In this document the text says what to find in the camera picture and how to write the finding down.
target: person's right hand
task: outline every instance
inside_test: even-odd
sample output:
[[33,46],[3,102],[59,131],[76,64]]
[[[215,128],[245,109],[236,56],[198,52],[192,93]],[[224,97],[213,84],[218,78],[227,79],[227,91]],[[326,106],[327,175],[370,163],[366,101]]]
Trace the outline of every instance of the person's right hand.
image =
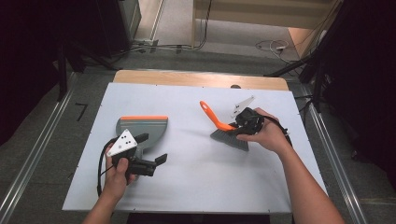
[[[261,115],[278,120],[276,117],[268,114],[261,108],[256,108],[254,110]],[[290,145],[280,128],[269,119],[264,119],[262,129],[258,133],[253,135],[238,134],[236,138],[243,141],[257,142],[277,154],[279,154],[280,150]]]

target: person's left hand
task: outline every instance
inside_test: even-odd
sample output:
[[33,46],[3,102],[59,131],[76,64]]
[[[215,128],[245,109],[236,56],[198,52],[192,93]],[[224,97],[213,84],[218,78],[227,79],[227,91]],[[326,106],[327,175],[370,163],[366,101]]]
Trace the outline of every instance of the person's left hand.
[[[111,149],[113,145],[110,144],[106,149],[107,152]],[[112,166],[111,157],[106,156],[106,169]],[[125,190],[126,186],[131,184],[135,179],[135,175],[130,175],[128,182],[125,178],[125,172],[128,169],[128,160],[126,158],[122,158],[119,160],[119,163],[116,167],[112,167],[106,172],[106,181],[105,186],[103,188],[102,194],[108,197],[115,202],[118,202]]]

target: gray plastic part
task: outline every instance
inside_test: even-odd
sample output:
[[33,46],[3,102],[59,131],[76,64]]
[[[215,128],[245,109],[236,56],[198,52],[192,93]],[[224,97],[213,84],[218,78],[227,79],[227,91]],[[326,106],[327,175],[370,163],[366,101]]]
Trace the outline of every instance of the gray plastic part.
[[125,129],[131,132],[132,136],[148,133],[148,140],[139,143],[136,149],[136,157],[142,159],[143,150],[153,147],[161,139],[168,126],[168,119],[119,119],[116,133],[120,135]]

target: white plastic piece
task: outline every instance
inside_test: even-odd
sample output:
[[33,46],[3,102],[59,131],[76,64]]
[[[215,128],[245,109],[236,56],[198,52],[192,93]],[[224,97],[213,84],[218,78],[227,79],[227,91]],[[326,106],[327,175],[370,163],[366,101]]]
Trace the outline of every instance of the white plastic piece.
[[240,114],[248,105],[255,99],[254,95],[250,96],[248,99],[242,101],[241,103],[235,105],[231,118],[234,119],[238,114]]
[[111,147],[111,149],[107,152],[107,156],[111,157],[117,155],[136,146],[137,143],[134,140],[134,137],[128,129],[125,129],[125,131],[123,131],[123,133],[120,135],[119,139],[114,143],[113,147]]

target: orange handle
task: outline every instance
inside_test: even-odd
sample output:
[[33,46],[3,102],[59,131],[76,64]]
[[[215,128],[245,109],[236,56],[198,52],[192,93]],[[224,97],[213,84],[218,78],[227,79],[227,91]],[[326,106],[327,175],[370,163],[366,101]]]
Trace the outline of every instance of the orange handle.
[[234,130],[235,127],[229,125],[229,124],[225,124],[225,123],[221,123],[218,120],[218,117],[216,117],[215,113],[213,112],[212,109],[210,109],[209,105],[207,103],[205,103],[204,101],[200,101],[199,104],[201,105],[201,108],[204,110],[204,112],[207,114],[207,116],[213,121],[213,123],[216,125],[216,127],[222,131],[230,131],[230,130]]

